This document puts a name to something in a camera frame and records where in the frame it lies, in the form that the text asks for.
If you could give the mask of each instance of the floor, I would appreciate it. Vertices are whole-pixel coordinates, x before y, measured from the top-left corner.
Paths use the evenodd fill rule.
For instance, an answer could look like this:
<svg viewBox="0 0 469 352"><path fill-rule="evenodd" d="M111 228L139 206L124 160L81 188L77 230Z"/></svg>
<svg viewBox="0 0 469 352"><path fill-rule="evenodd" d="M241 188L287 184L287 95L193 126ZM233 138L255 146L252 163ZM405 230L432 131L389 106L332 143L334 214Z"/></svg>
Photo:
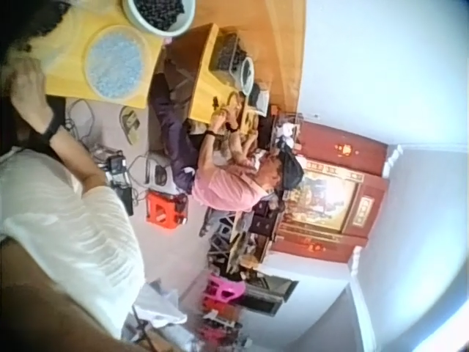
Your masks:
<svg viewBox="0 0 469 352"><path fill-rule="evenodd" d="M78 138L81 138L86 145L98 142L107 147L122 150L128 165L138 158L131 167L130 173L138 182L143 183L145 161L139 156L148 151L149 141L152 147L160 141L158 129L155 127L149 129L149 121L150 125L154 126L155 116L152 114L149 116L148 109L136 109L141 123L139 142L136 145L130 145L119 124L121 106L88 101L88 107L83 101L73 105L74 102L73 99L67 100L67 107L70 118L77 126ZM92 114L95 116L94 122L92 122ZM137 185L134 186L139 192L143 190ZM191 283L205 267L208 239L200 238L198 234L206 207L190 199L188 222L172 231L146 222L144 201L140 201L134 207L134 211L135 214L130 220L143 252L147 281L161 279L165 288L177 289L180 296L184 295L186 289L193 287Z"/></svg>

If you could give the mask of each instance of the man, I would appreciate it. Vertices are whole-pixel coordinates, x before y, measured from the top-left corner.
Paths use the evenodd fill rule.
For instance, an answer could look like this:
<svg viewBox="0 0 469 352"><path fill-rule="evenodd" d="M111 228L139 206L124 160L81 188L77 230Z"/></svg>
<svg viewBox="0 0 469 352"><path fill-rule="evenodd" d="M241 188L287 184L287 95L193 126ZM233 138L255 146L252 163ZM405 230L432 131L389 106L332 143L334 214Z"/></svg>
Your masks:
<svg viewBox="0 0 469 352"><path fill-rule="evenodd" d="M23 6L7 13L20 10L27 19L38 8L34 1L17 2ZM18 33L18 23L9 33ZM2 38L1 62L6 47ZM0 117L1 350L142 351L118 340L144 284L141 251L123 204L54 118L39 63L23 59L14 71L13 106L63 165L15 150L14 124ZM73 178L82 194L75 193Z"/></svg>
<svg viewBox="0 0 469 352"><path fill-rule="evenodd" d="M161 135L171 164L174 183L195 200L216 210L250 210L275 188L294 189L303 178L303 168L285 144L266 153L259 169L239 165L217 166L213 160L216 136L228 121L232 132L233 156L243 154L238 126L226 109L214 113L200 150L191 142L181 120L174 113L164 74L157 73L150 87L149 104L160 122ZM195 177L188 169L196 170Z"/></svg>

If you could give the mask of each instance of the dark pants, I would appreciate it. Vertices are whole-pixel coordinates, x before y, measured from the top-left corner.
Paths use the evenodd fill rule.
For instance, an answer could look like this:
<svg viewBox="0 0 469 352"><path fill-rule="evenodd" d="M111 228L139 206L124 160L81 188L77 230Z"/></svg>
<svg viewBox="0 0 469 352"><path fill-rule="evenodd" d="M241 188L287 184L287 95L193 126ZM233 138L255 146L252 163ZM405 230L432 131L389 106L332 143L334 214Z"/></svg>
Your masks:
<svg viewBox="0 0 469 352"><path fill-rule="evenodd" d="M174 183L184 192L190 194L193 175L185 172L184 168L190 167L197 170L199 148L202 145L203 136L192 136L191 140L188 129L174 111L174 104L171 102L169 94L169 86L164 74L154 75L148 103L155 111L160 123L161 138L171 163Z"/></svg>
<svg viewBox="0 0 469 352"><path fill-rule="evenodd" d="M61 120L61 124L65 124L65 98L47 97L47 101L51 106L55 118ZM27 142L20 143L17 137L17 126L15 121L20 119L15 107L12 105L9 97L0 98L0 156L11 151L12 147L24 147L38 153L49 155L50 157L60 161L59 156L52 148L43 143L39 134L31 129Z"/></svg>

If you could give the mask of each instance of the plastic stool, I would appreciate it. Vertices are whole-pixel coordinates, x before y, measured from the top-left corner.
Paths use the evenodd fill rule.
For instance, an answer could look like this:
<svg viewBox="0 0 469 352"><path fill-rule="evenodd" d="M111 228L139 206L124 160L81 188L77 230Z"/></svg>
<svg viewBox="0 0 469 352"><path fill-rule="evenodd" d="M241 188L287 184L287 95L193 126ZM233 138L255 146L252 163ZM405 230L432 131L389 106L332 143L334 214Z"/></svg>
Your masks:
<svg viewBox="0 0 469 352"><path fill-rule="evenodd" d="M216 276L210 275L205 296L216 301L228 303L235 298L241 297L246 291L244 281L234 282Z"/></svg>
<svg viewBox="0 0 469 352"><path fill-rule="evenodd" d="M154 191L147 193L147 222L173 230L185 224L188 198L185 195L167 197Z"/></svg>

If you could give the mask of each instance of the wooden table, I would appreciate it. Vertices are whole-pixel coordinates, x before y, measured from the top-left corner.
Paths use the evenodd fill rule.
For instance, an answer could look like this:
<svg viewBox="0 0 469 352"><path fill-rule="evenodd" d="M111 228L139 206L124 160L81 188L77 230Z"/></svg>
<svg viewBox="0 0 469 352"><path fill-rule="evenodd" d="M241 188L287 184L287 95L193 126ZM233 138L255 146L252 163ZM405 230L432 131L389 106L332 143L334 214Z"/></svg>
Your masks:
<svg viewBox="0 0 469 352"><path fill-rule="evenodd" d="M217 97L220 104L225 104L230 93L237 92L235 87L218 80L209 70L219 33L218 26L210 23L191 29L167 47L171 61L195 78L188 118L206 124L210 123L213 113L213 98ZM242 133L246 134L253 128L254 115L246 99L240 121Z"/></svg>
<svg viewBox="0 0 469 352"><path fill-rule="evenodd" d="M130 23L125 17L120 1L118 0L115 1L115 6L111 10L103 14L97 14L79 8L74 8L73 12L75 16L67 14L64 18L64 22L57 28L57 31L59 31L61 27L67 28L66 21L76 22L75 35L70 33L70 40L73 42L69 50L64 53L64 56L60 58L56 65L47 72L46 93L70 98L103 100L100 96L96 95L86 81L84 75L84 57L86 49L93 38L95 38L102 29L115 25L130 26ZM143 32L141 36L147 41L149 57L147 61L147 71L143 75L138 92L128 100L113 100L113 103L121 103L122 105L132 106L137 109L143 109L147 105L152 72L163 46L162 37ZM44 38L44 45L48 44L48 38L53 38L53 36Z"/></svg>

